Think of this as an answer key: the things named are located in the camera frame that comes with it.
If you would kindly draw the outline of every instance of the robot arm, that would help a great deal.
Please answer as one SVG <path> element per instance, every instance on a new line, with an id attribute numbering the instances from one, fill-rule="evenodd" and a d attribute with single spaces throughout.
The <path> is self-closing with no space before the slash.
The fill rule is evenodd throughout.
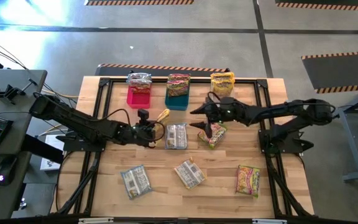
<path id="1" fill-rule="evenodd" d="M 43 120 L 55 120 L 74 130 L 81 138 L 90 143 L 102 140 L 114 144 L 136 144 L 150 147 L 155 140 L 153 127 L 155 123 L 147 121 L 149 112 L 139 110 L 140 122 L 131 127 L 130 124 L 108 120 L 107 117 L 95 119 L 61 102 L 56 96 L 34 93 L 36 100 L 30 109 L 30 114 Z"/>
<path id="2" fill-rule="evenodd" d="M 264 119 L 277 118 L 282 116 L 297 116 L 291 121 L 276 125 L 273 128 L 274 136 L 288 134 L 293 131 L 305 128 L 307 126 L 329 124 L 333 117 L 331 108 L 333 107 L 324 100 L 294 100 L 289 103 L 273 105 L 271 107 L 251 106 L 241 103 L 233 97 L 224 97 L 218 99 L 215 103 L 209 97 L 206 102 L 198 109 L 190 112 L 191 114 L 205 114 L 208 122 L 192 123 L 191 126 L 205 130 L 207 136 L 212 136 L 211 123 L 223 123 L 228 121 L 237 121 L 246 126 L 259 123 Z"/>

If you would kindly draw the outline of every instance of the gray floor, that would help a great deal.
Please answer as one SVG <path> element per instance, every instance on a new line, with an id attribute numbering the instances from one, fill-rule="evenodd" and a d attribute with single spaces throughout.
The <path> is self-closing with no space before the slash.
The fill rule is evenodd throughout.
<path id="1" fill-rule="evenodd" d="M 265 29 L 358 29 L 358 12 L 279 8 L 259 1 Z M 0 24 L 73 27 L 172 27 L 256 29 L 251 0 L 197 0 L 191 6 L 91 7 L 83 1 L 2 1 Z M 266 35 L 275 78 L 284 78 L 290 100 L 321 98 L 345 105 L 356 92 L 317 95 L 301 62 L 302 55 L 358 51 L 358 35 Z M 266 77 L 258 34 L 20 32 L 0 30 L 0 44 L 26 66 L 48 71 L 47 83 L 77 95 L 82 78 L 101 63 L 189 67 L 229 67 L 237 77 Z M 3 60 L 4 65 L 17 68 Z M 33 120 L 29 134 L 49 128 Z M 315 213 L 324 218 L 358 221 L 358 180 L 342 182 L 355 165 L 338 121 L 305 129 L 315 143 L 305 152 L 306 174 Z M 29 207 L 15 217 L 45 215 L 55 174 L 37 171 L 39 158 L 26 177 Z"/>

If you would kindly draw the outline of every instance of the hazard tape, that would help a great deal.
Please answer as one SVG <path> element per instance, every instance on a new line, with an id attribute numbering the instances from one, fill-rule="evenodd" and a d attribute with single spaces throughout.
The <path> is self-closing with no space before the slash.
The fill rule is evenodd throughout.
<path id="1" fill-rule="evenodd" d="M 203 72 L 224 72 L 226 68 L 193 68 L 193 67 L 175 67 L 175 66 L 155 66 L 155 65 L 119 65 L 103 63 L 99 67 L 110 68 L 144 68 L 144 69 L 161 69 L 161 70 L 183 70 L 183 71 L 203 71 Z"/>
<path id="2" fill-rule="evenodd" d="M 281 2 L 276 3 L 278 7 L 294 7 L 294 8 L 303 8 L 303 9 L 333 9 L 333 10 L 350 10 L 358 11 L 358 6 L 343 6 L 343 5 L 332 5 L 332 4 L 303 4 L 303 3 L 289 3 Z"/>
<path id="3" fill-rule="evenodd" d="M 328 87 L 328 88 L 319 88 L 315 90 L 316 93 L 340 93 L 345 91 L 358 91 L 358 85 L 352 86 L 336 86 L 336 87 Z"/>
<path id="4" fill-rule="evenodd" d="M 353 55 L 358 55 L 358 52 L 322 54 L 322 55 L 306 55 L 306 56 L 302 56 L 302 60 L 311 59 L 311 58 L 320 58 L 320 57 L 342 57 L 342 56 L 353 56 Z"/>
<path id="5" fill-rule="evenodd" d="M 86 6 L 151 6 L 193 4 L 194 0 L 89 0 Z"/>

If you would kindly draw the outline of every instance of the blue container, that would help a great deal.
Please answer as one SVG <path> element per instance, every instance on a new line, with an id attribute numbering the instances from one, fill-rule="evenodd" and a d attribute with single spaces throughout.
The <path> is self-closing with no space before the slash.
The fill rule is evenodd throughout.
<path id="1" fill-rule="evenodd" d="M 168 96 L 168 89 L 165 92 L 165 106 L 167 106 L 170 110 L 187 110 L 187 106 L 189 105 L 189 94 L 182 96 Z"/>

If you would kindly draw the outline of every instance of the wooden tabletop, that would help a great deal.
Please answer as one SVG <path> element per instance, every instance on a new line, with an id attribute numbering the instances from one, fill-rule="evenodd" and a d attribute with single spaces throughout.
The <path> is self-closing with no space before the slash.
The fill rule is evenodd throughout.
<path id="1" fill-rule="evenodd" d="M 100 77 L 84 77 L 77 109 L 93 114 L 95 98 Z M 268 78 L 268 88 L 272 104 L 287 100 L 284 81 L 281 78 Z M 210 85 L 192 83 L 190 102 L 187 111 L 171 111 L 169 123 L 192 123 L 205 120 L 204 115 L 191 115 L 189 111 L 204 102 Z M 115 83 L 109 112 L 118 108 L 128 110 L 131 123 L 138 122 L 137 110 L 126 103 L 127 85 Z M 239 101 L 255 105 L 252 85 L 235 84 L 234 97 Z M 165 85 L 154 83 L 150 119 L 166 108 Z M 127 122 L 125 113 L 110 117 Z M 278 118 L 283 123 L 289 118 Z M 145 149 L 135 145 L 118 146 L 107 143 L 101 157 L 98 181 L 94 192 L 91 216 L 93 217 L 191 217 L 191 218 L 273 218 L 272 199 L 267 177 L 266 161 L 260 153 L 257 131 L 259 125 L 246 127 L 240 123 L 225 123 L 228 128 L 223 140 L 216 149 L 210 150 L 197 138 L 199 129 L 187 126 L 188 149 L 166 150 L 162 142 L 155 149 Z M 83 152 L 73 153 L 64 163 L 58 186 L 58 203 L 61 207 L 78 185 Z M 173 168 L 184 160 L 193 157 L 195 163 L 208 176 L 199 186 L 188 190 Z M 283 163 L 288 188 L 304 208 L 313 213 L 308 184 L 302 163 L 292 154 L 284 154 Z M 149 177 L 153 192 L 134 200 L 129 200 L 120 172 L 143 164 Z M 235 193 L 236 170 L 238 165 L 261 169 L 259 198 Z M 277 187 L 282 211 L 282 192 Z M 81 210 L 88 195 L 85 190 Z"/>

